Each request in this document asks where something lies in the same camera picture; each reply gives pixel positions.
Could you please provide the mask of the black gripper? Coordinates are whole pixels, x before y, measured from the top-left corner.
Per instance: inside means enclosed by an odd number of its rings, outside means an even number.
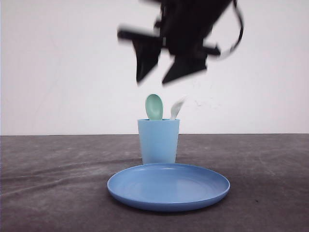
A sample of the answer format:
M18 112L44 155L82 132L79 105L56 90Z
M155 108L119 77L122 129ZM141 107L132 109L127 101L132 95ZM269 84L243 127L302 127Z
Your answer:
M176 56L162 84L204 71L208 55L221 55L218 46L204 46L203 40L231 3L229 0L161 0L159 3L162 15L154 24L158 35L124 27L117 31L117 37L131 41L135 49L137 84L157 65L162 49Z

